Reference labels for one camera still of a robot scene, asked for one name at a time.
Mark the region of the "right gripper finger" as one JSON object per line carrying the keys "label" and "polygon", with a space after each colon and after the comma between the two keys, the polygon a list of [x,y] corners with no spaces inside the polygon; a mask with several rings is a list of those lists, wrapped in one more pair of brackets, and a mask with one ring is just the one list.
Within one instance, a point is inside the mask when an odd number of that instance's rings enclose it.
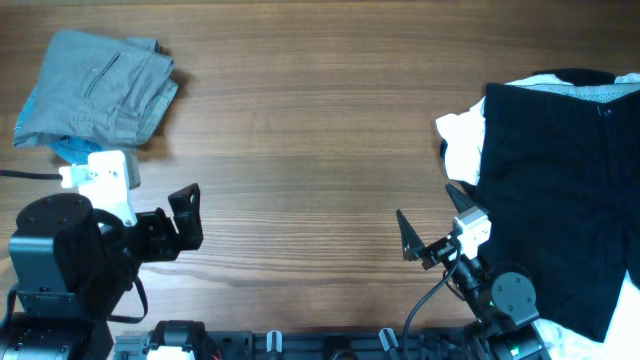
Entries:
{"label": "right gripper finger", "polygon": [[406,261],[421,259],[425,252],[424,242],[400,209],[396,211],[396,218],[400,229],[403,259]]}
{"label": "right gripper finger", "polygon": [[456,188],[454,185],[446,184],[445,190],[459,214],[462,214],[472,208],[480,208],[480,206],[470,196]]}

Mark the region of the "grey cotton shorts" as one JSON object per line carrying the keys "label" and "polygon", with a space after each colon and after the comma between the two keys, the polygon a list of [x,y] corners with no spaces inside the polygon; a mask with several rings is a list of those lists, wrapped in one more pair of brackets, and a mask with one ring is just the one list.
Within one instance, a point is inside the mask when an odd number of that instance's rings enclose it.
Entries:
{"label": "grey cotton shorts", "polygon": [[152,38],[114,39],[60,30],[54,34],[14,145],[48,145],[65,137],[107,146],[146,143],[178,86],[174,60]]}

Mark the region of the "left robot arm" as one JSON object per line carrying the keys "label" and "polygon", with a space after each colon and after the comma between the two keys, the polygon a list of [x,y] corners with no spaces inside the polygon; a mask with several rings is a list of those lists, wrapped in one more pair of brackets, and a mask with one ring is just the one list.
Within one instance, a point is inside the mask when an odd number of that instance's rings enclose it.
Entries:
{"label": "left robot arm", "polygon": [[122,296],[135,290],[149,308],[141,265],[200,248],[200,199],[199,186],[190,184],[169,195],[171,216],[161,208],[137,213],[132,226],[76,193],[26,206],[9,240],[17,282],[1,321],[2,358],[107,358],[110,323],[145,318],[115,314]]}

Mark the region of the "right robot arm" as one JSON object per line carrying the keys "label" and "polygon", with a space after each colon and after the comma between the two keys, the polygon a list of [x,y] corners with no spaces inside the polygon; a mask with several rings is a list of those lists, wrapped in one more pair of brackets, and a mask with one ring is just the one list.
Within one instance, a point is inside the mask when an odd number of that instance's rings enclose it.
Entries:
{"label": "right robot arm", "polygon": [[401,210],[396,211],[403,259],[419,261],[426,270],[444,267],[442,279],[434,285],[409,312],[399,341],[389,330],[380,332],[384,351],[400,354],[410,352],[410,328],[421,308],[443,287],[465,302],[475,320],[456,330],[457,339],[446,339],[445,329],[424,329],[420,351],[427,358],[427,343],[436,346],[440,359],[458,353],[464,359],[548,359],[542,338],[534,326],[539,318],[536,291],[527,271],[518,266],[490,267],[481,259],[479,248],[491,235],[489,211],[455,186],[445,190],[457,210],[452,230],[441,239],[427,245]]}

